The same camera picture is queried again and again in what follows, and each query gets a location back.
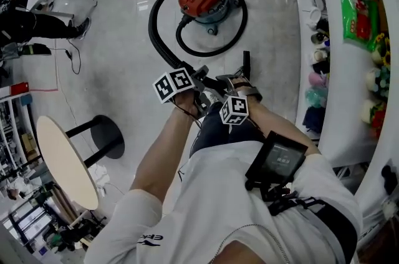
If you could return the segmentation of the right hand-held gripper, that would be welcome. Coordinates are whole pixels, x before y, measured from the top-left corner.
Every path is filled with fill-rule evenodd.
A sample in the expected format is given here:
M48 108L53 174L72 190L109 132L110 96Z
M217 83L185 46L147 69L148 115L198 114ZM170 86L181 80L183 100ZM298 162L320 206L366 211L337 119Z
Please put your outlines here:
M254 86L251 89L236 92L231 82L236 77L243 76L223 75L216 77L217 81L226 84L227 98L219 111L221 121L225 125L241 125L249 117L247 97L253 96L259 102L262 101L262 95Z

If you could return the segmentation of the metal wand with black nozzle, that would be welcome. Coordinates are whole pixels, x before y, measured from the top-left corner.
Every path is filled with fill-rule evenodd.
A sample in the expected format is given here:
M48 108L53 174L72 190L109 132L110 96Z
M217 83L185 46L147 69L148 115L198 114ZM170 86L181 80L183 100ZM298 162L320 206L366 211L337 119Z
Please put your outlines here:
M250 80L251 78L251 55L249 51L243 51L243 65L241 66L242 75Z

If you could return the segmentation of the person's right forearm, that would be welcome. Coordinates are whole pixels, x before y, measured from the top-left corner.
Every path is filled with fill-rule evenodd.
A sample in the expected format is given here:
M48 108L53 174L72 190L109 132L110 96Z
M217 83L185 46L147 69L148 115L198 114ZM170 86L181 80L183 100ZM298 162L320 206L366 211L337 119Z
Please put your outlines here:
M320 154L314 142L289 120L273 113L253 96L247 97L247 103L249 118L260 128L266 137L270 132L274 132L305 145L307 147L305 156Z

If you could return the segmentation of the person's left forearm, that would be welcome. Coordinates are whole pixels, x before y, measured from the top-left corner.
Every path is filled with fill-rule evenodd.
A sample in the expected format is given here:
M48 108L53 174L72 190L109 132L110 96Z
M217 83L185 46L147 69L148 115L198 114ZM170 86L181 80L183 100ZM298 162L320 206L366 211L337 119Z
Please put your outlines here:
M194 120L180 109L173 109L162 131L140 162L132 190L143 190L165 201Z

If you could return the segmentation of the person's left hand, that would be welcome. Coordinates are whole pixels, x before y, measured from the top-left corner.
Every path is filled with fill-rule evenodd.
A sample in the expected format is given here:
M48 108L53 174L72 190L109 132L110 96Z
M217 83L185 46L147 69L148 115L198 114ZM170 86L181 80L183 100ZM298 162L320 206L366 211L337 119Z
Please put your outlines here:
M195 106L195 92L193 90L177 93L175 95L175 105L195 118L198 117L198 110Z

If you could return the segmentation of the white sneaker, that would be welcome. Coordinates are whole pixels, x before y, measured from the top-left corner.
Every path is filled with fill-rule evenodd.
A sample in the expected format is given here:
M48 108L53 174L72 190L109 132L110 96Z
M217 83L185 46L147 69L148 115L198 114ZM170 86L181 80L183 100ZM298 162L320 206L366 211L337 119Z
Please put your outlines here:
M203 109L220 109L224 104L224 98L211 90L205 90L201 96L206 99L204 104L201 106Z

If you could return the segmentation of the dark blue soft item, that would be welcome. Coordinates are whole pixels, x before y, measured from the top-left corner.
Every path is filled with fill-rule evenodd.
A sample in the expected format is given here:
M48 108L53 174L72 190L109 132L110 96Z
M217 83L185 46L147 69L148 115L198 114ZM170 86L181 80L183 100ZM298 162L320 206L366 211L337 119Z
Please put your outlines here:
M321 134L325 119L325 107L307 108L302 125L307 131L312 131L315 134Z

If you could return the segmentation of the teal soft item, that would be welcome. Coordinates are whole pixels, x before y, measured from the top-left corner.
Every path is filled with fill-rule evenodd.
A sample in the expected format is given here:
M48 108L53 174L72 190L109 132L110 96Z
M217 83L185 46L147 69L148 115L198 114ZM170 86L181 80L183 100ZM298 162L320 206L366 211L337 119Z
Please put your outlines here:
M328 88L312 86L305 92L308 104L315 108L326 108L328 98Z

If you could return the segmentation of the white t-shirt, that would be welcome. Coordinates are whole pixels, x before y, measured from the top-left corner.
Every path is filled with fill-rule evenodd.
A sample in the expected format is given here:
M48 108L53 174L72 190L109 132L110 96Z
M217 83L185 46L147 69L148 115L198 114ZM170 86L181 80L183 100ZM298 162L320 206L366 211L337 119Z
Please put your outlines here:
M244 186L260 149L249 141L194 153L168 214L151 194L129 191L84 263L210 264L239 242L266 264L350 264L362 216L329 162L320 154L306 157L294 174L297 196L272 215L260 193Z

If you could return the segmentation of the pink soft item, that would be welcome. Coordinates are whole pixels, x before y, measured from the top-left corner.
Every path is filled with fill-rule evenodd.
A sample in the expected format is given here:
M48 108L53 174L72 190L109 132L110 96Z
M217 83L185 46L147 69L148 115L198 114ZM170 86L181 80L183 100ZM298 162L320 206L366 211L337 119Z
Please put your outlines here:
M309 84L312 87L325 87L328 88L328 75L327 74L319 74L317 72L311 72L308 76Z

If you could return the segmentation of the white metal shelf rack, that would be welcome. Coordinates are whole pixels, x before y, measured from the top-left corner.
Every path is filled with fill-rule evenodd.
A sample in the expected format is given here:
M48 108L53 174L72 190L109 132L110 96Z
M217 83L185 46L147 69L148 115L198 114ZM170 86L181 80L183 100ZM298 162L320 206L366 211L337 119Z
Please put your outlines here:
M305 92L310 87L310 59L315 46L310 40L309 27L313 5L310 0L297 0L300 27L300 87L296 126L308 136L319 140L319 149L333 167L347 167L363 162L369 164L355 196L363 213L364 224L372 226L384 219L382 204L387 199L381 176L382 168L390 165L399 171L399 73L394 75L392 94L388 99L387 118L382 134L374 139L360 118L368 91L363 78L372 68L367 51L343 39L344 26L340 0L325 0L330 38L331 78L324 124L320 134L307 130L302 122L309 103Z

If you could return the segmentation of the artificial flowers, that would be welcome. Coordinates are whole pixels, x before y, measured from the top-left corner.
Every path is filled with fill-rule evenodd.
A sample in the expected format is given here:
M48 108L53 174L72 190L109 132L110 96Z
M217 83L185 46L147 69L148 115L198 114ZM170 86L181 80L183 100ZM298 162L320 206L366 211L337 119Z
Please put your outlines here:
M365 76L365 85L372 97L364 101L361 119L371 129L372 136L379 139L390 91L391 50L387 32L382 32L375 38L370 56L374 66Z

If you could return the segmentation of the green packet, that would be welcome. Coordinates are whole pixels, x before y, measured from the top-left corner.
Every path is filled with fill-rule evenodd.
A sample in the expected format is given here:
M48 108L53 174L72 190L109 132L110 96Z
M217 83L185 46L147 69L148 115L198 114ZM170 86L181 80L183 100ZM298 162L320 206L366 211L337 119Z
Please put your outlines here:
M369 52L378 35L378 8L373 0L340 0L343 39Z

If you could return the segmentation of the round wooden table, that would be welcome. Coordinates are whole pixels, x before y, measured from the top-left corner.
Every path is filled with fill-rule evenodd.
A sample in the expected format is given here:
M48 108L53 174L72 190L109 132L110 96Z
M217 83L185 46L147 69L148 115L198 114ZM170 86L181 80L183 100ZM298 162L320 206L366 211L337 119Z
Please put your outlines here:
M99 206L97 186L89 167L104 157L120 159L125 142L117 124L105 115L96 115L90 121L64 131L51 117L42 115L36 124L37 142L50 174L67 196L87 210ZM98 151L87 159L78 153L71 138L89 131Z

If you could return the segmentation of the red box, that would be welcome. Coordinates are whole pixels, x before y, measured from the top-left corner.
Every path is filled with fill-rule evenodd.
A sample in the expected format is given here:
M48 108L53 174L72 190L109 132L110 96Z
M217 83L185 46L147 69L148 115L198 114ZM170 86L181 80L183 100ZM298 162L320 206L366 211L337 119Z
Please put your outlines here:
M18 84L13 84L9 86L10 96L24 94L29 92L29 83L21 82Z

